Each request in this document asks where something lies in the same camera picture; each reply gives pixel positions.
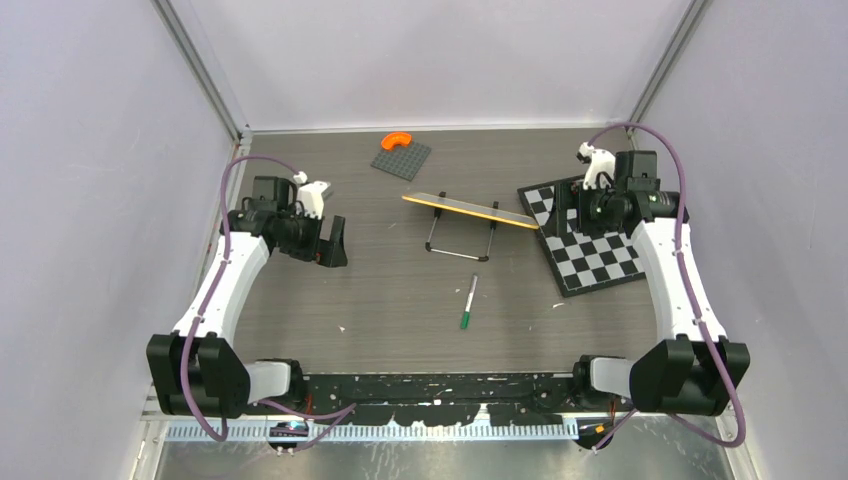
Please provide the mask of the yellow framed whiteboard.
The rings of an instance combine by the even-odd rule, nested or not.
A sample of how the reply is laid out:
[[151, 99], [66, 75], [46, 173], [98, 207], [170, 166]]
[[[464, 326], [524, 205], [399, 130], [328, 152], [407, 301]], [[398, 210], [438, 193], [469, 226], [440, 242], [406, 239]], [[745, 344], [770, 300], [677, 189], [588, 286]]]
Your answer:
[[[416, 192], [402, 195], [401, 199], [433, 209], [433, 221], [424, 244], [425, 250], [429, 253], [437, 253], [476, 262], [487, 262], [490, 259], [495, 231], [500, 224], [529, 230], [540, 229], [539, 223], [533, 217], [503, 210], [500, 208], [498, 201], [494, 201], [491, 206], [477, 205], [448, 198], [445, 192], [440, 192], [438, 195]], [[487, 239], [486, 251], [483, 255], [474, 256], [466, 253], [448, 251], [436, 248], [433, 245], [433, 236], [436, 226], [444, 212], [452, 212], [489, 222], [489, 236]]]

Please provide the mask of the green whiteboard marker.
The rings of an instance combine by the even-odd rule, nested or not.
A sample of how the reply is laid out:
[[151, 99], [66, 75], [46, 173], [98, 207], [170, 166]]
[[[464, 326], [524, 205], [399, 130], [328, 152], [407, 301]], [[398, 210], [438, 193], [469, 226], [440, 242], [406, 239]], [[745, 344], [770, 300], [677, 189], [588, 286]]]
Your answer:
[[471, 276], [470, 286], [469, 286], [468, 294], [467, 294], [464, 309], [463, 309], [463, 314], [462, 314], [461, 321], [460, 321], [460, 329], [461, 330], [466, 330], [469, 326], [470, 319], [471, 319], [471, 310], [472, 310], [473, 300], [474, 300], [474, 297], [475, 297], [475, 294], [476, 294], [478, 282], [479, 282], [479, 275], [474, 273]]

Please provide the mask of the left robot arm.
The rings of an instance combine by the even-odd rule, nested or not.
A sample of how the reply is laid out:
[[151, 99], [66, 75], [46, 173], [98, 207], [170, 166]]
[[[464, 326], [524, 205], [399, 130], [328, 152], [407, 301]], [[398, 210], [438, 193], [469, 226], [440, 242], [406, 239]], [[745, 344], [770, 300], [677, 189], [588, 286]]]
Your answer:
[[265, 399], [284, 414], [305, 405], [298, 361], [245, 363], [232, 345], [249, 291], [273, 252], [327, 268], [347, 265], [344, 218], [335, 216], [329, 237], [321, 236], [331, 195], [330, 183], [303, 173], [292, 180], [259, 176], [251, 195], [228, 212], [195, 299], [170, 333], [152, 336], [146, 347], [163, 413], [236, 419], [258, 413]]

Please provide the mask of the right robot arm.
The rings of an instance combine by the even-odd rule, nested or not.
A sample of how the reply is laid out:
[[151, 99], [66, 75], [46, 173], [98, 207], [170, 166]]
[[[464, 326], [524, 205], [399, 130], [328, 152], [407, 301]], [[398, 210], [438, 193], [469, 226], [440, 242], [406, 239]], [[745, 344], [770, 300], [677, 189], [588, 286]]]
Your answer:
[[576, 157], [587, 166], [584, 177], [556, 186], [546, 226], [558, 236], [630, 241], [648, 282], [658, 342], [637, 360], [581, 356], [572, 400], [591, 411], [615, 395], [642, 412], [719, 415], [731, 401], [720, 371], [738, 385], [750, 353], [728, 340], [710, 308], [680, 193], [662, 190], [653, 151], [613, 154], [582, 144]]

